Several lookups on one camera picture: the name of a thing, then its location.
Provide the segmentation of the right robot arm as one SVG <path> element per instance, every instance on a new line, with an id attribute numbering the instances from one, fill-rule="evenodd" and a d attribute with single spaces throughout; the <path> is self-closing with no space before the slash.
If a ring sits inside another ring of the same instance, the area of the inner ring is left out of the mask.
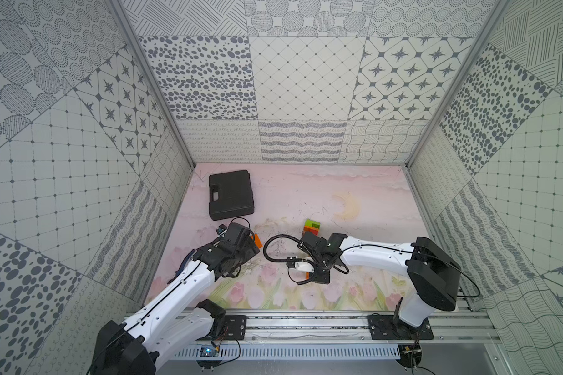
<path id="1" fill-rule="evenodd" d="M 314 270 L 371 267 L 409 278 L 414 291 L 401 298 L 395 308 L 395 324 L 420 328 L 434 312 L 456 309 L 461 267 L 427 237 L 413 243 L 386 244 L 361 240 L 346 234 L 325 239 L 307 233 L 300 240 Z"/>

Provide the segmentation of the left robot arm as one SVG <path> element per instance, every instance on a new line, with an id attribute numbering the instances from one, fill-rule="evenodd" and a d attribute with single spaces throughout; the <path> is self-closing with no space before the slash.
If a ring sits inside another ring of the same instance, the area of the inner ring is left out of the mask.
<path id="1" fill-rule="evenodd" d="M 99 331 L 90 374 L 155 374 L 183 348 L 222 334 L 225 309 L 209 299 L 187 317 L 179 315 L 221 278 L 239 276 L 260 249 L 257 236 L 240 223 L 220 225 L 217 237 L 189 253 L 170 284 L 153 301 L 122 323 Z"/>

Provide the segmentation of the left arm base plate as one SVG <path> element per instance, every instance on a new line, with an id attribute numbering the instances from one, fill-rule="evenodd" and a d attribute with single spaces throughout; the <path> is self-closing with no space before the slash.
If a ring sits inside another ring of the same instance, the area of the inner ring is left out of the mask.
<path id="1" fill-rule="evenodd" d="M 246 315 L 231 315 L 214 319 L 214 324 L 207 336 L 200 341 L 243 341 L 246 335 Z"/>

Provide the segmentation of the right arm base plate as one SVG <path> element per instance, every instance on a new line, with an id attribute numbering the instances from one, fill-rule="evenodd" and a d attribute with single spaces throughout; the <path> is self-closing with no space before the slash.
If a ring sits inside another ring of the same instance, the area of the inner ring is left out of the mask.
<path id="1" fill-rule="evenodd" d="M 429 320 L 420 327 L 412 327 L 397 317 L 374 313 L 367 316 L 368 329 L 374 341 L 431 341 L 434 339 Z"/>

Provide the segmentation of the green long lego brick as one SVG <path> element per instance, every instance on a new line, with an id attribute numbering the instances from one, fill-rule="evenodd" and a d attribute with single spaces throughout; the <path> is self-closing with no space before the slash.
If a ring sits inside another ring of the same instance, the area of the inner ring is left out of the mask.
<path id="1" fill-rule="evenodd" d="M 315 220 L 305 220 L 304 226 L 306 228 L 314 228 L 314 229 L 319 229 L 321 227 L 321 224 Z"/>

